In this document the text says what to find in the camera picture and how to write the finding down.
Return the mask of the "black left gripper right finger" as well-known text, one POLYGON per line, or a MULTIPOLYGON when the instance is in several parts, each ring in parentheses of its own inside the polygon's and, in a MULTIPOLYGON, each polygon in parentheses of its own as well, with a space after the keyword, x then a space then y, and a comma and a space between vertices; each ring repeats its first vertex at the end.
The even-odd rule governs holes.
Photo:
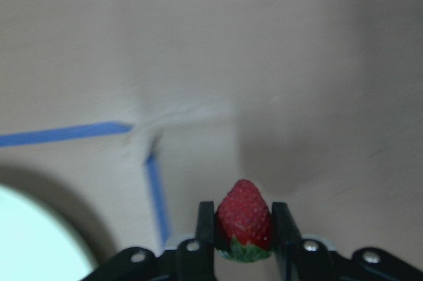
POLYGON ((282 280, 336 280, 328 247, 314 237, 303 237, 284 202, 272 203, 274 254, 282 280))

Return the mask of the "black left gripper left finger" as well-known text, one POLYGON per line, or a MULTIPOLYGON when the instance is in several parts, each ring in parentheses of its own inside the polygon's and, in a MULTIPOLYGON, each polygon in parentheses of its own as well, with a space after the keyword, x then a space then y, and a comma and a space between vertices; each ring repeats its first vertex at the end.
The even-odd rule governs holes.
POLYGON ((214 203, 200 202, 195 236, 182 241, 176 250, 177 280, 217 280, 214 219, 214 203))

